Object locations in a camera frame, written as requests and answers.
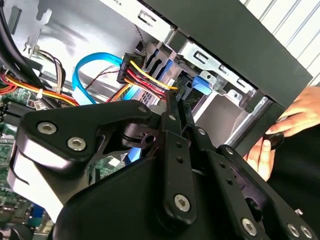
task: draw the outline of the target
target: yellow wire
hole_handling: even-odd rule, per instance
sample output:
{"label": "yellow wire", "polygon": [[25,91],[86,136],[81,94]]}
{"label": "yellow wire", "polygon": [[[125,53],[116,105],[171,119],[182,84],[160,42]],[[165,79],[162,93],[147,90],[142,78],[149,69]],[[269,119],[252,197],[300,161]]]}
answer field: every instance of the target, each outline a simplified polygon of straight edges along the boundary
{"label": "yellow wire", "polygon": [[160,81],[158,81],[157,79],[153,78],[152,76],[150,76],[149,74],[145,73],[140,67],[138,67],[138,65],[134,62],[134,61],[130,61],[130,63],[132,64],[132,66],[139,72],[141,73],[143,76],[145,76],[146,78],[150,79],[151,81],[155,82],[156,84],[158,84],[161,87],[164,88],[168,88],[168,89],[172,89],[172,90],[178,90],[177,87],[175,86],[168,86]]}
{"label": "yellow wire", "polygon": [[125,87],[114,97],[113,101],[116,101],[130,87],[129,84],[125,85]]}
{"label": "yellow wire", "polygon": [[134,82],[130,81],[128,78],[125,78],[124,80],[125,80],[128,84],[137,86],[138,88],[140,88],[140,89],[142,89],[142,90],[150,93],[151,95],[153,95],[153,96],[156,97],[157,99],[160,99],[159,96],[155,95],[152,91],[148,90],[147,88],[145,88],[145,87],[143,87],[143,86],[140,86],[140,85],[138,85],[138,84],[135,84]]}
{"label": "yellow wire", "polygon": [[[9,76],[5,76],[5,78],[6,78],[9,82],[17,85],[17,86],[20,87],[20,88],[27,89],[27,90],[29,90],[29,91],[31,91],[31,92],[34,92],[34,93],[39,93],[39,89],[33,89],[33,88],[31,88],[31,87],[28,87],[28,86],[25,86],[25,85],[23,85],[23,84],[20,84],[19,82],[16,82],[15,80],[11,79],[11,77],[9,77]],[[76,106],[75,103],[73,103],[72,101],[70,101],[69,99],[67,99],[67,98],[65,98],[65,97],[58,96],[58,95],[55,95],[55,94],[51,94],[51,93],[48,93],[48,92],[43,92],[42,94],[43,94],[43,95],[46,95],[46,96],[49,96],[49,97],[52,97],[52,98],[55,98],[55,99],[63,100],[63,101],[65,101],[65,102],[67,102],[68,104],[71,104],[72,106]]]}

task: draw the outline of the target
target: wire bundle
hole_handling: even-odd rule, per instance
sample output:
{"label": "wire bundle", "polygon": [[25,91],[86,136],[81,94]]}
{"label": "wire bundle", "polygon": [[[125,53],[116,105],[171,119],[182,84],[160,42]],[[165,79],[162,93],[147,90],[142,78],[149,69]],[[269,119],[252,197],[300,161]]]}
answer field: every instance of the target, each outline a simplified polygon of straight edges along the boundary
{"label": "wire bundle", "polygon": [[66,81],[66,71],[63,68],[61,61],[47,51],[43,51],[39,49],[36,51],[36,53],[43,59],[48,60],[54,64],[55,73],[56,73],[56,91],[55,92],[57,94],[61,94],[63,86]]}
{"label": "wire bundle", "polygon": [[36,87],[31,86],[27,83],[19,82],[17,79],[15,79],[14,77],[9,76],[9,75],[2,74],[0,77],[3,82],[5,82],[6,84],[9,85],[9,87],[16,87],[16,89],[17,89],[17,87],[20,87],[23,89],[27,89],[31,92],[37,93],[39,95],[44,95],[44,96],[48,96],[50,98],[64,101],[71,106],[78,106],[78,103],[72,97],[69,97],[67,95],[59,94],[59,93],[56,93],[53,91],[48,91],[48,90],[41,90],[40,88],[36,88]]}
{"label": "wire bundle", "polygon": [[124,78],[124,81],[127,84],[122,86],[111,98],[109,98],[107,103],[117,101],[131,86],[137,86],[159,100],[166,97],[166,91],[178,89],[175,86],[169,86],[156,80],[145,73],[134,61],[130,61],[130,64],[132,67],[127,70],[127,77]]}
{"label": "wire bundle", "polygon": [[[0,0],[0,60],[21,81],[40,89],[46,89],[27,64],[11,37],[3,9],[4,4],[5,1]],[[48,97],[44,97],[40,101],[50,109],[60,107],[57,101]]]}

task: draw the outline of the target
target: finger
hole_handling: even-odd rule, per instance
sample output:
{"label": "finger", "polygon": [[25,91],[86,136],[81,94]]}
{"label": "finger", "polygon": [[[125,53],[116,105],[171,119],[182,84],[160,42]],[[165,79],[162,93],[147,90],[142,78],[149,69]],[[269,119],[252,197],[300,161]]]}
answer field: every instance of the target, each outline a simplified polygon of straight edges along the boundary
{"label": "finger", "polygon": [[300,133],[301,131],[305,130],[305,129],[308,129],[308,128],[312,128],[314,127],[315,125],[318,125],[319,122],[310,122],[310,123],[306,123],[306,124],[303,124],[303,125],[300,125],[300,126],[296,126],[296,127],[293,127],[293,128],[290,128],[286,131],[283,132],[284,136],[285,137],[291,137],[297,133]]}
{"label": "finger", "polygon": [[259,141],[250,150],[247,161],[246,161],[256,172],[258,172],[258,163],[259,163],[262,142],[263,142],[263,139],[260,138]]}
{"label": "finger", "polygon": [[276,134],[276,133],[284,132],[291,128],[298,127],[303,124],[307,124],[309,123],[309,121],[311,120],[308,120],[307,113],[305,112],[298,113],[296,115],[288,117],[283,121],[276,123],[275,125],[270,127],[268,131],[266,131],[266,134]]}
{"label": "finger", "polygon": [[263,141],[263,146],[261,148],[261,154],[258,164],[258,174],[267,181],[271,174],[270,166],[270,157],[271,157],[271,142],[269,140]]}
{"label": "finger", "polygon": [[291,106],[287,110],[285,110],[285,112],[279,118],[281,119],[291,115],[303,113],[305,110],[306,110],[306,107],[303,106],[302,101],[298,100],[292,103]]}

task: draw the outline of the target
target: cable connector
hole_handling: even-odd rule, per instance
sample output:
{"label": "cable connector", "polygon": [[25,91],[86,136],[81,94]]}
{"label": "cable connector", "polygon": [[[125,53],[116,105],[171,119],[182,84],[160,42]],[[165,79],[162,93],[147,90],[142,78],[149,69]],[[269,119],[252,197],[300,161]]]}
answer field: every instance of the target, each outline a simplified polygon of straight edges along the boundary
{"label": "cable connector", "polygon": [[129,69],[130,61],[134,61],[135,64],[142,68],[145,61],[145,56],[142,56],[137,53],[125,53],[122,64],[120,66],[120,71],[117,77],[117,82],[120,84],[126,84],[125,78],[127,78],[127,70]]}

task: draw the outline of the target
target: black mechanical arm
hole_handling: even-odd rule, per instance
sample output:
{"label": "black mechanical arm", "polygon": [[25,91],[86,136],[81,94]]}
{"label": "black mechanical arm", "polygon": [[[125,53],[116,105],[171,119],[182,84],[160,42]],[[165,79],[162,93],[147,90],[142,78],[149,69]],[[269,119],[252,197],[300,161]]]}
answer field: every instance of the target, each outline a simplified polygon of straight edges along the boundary
{"label": "black mechanical arm", "polygon": [[[188,105],[166,101],[161,115],[135,100],[25,115],[9,178],[43,182],[38,194],[61,204],[51,239],[317,239],[234,149],[212,145]],[[132,147],[141,159],[86,182],[90,165]]]}

